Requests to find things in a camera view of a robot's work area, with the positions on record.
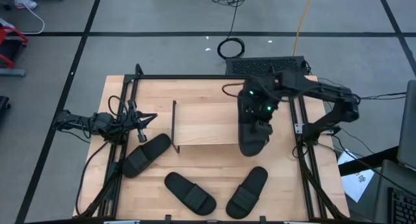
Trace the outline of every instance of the white cable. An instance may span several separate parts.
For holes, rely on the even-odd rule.
[[[29,9],[29,7],[27,7],[27,5],[25,4],[24,1],[22,3],[25,5],[25,7],[26,7],[27,10],[29,10],[34,16],[36,16],[36,18],[38,18],[42,22],[42,29],[40,29],[39,32],[22,32],[22,34],[25,34],[25,35],[37,35],[37,34],[41,34],[44,31],[44,29],[45,29],[45,22],[43,21],[43,19],[41,17],[39,17],[31,9]]]

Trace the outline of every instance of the wooden table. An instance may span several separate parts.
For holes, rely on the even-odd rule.
[[[120,95],[123,76],[108,76],[99,106],[100,112],[108,112],[107,100]],[[237,145],[236,99],[221,91],[224,84],[238,80],[140,80],[136,103],[145,113],[158,113],[145,133],[152,139],[160,133],[170,135],[172,101],[177,101],[175,144],[181,145],[177,154],[170,147],[154,163],[133,179],[123,177],[118,203],[117,219],[164,219],[171,214],[175,220],[233,220],[225,207],[237,186],[255,166],[268,171],[268,180],[255,208],[243,220],[257,221],[266,216],[268,221],[308,220],[298,160],[293,158],[295,146],[293,123],[288,103],[280,103],[273,114],[271,125],[274,133],[265,148],[253,157],[241,154]],[[230,86],[229,93],[237,93],[241,86]],[[117,109],[114,100],[112,108]],[[325,114],[323,102],[305,97],[307,115],[311,122]],[[329,136],[321,136],[319,142],[332,147]],[[103,144],[99,136],[92,138],[88,157]],[[127,154],[139,145],[137,133],[129,135]],[[110,147],[107,146],[91,161],[85,173],[80,196],[83,211],[103,185]],[[315,155],[324,191],[339,210],[349,216],[345,194],[341,184],[337,160],[330,149],[316,146]],[[216,210],[208,216],[198,216],[187,209],[164,186],[169,172],[178,172],[198,183],[217,202]],[[316,193],[311,189],[315,215],[319,216]]]

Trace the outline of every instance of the black slide sandal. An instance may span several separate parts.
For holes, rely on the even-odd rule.
[[[134,178],[170,147],[167,134],[160,134],[144,145],[138,146],[123,162],[123,175]]]
[[[263,186],[267,180],[267,171],[260,167],[254,167],[237,188],[233,197],[228,201],[226,212],[234,219],[245,218],[259,200]]]
[[[164,185],[197,215],[208,215],[216,207],[216,201],[212,195],[176,172],[171,172],[166,176]]]

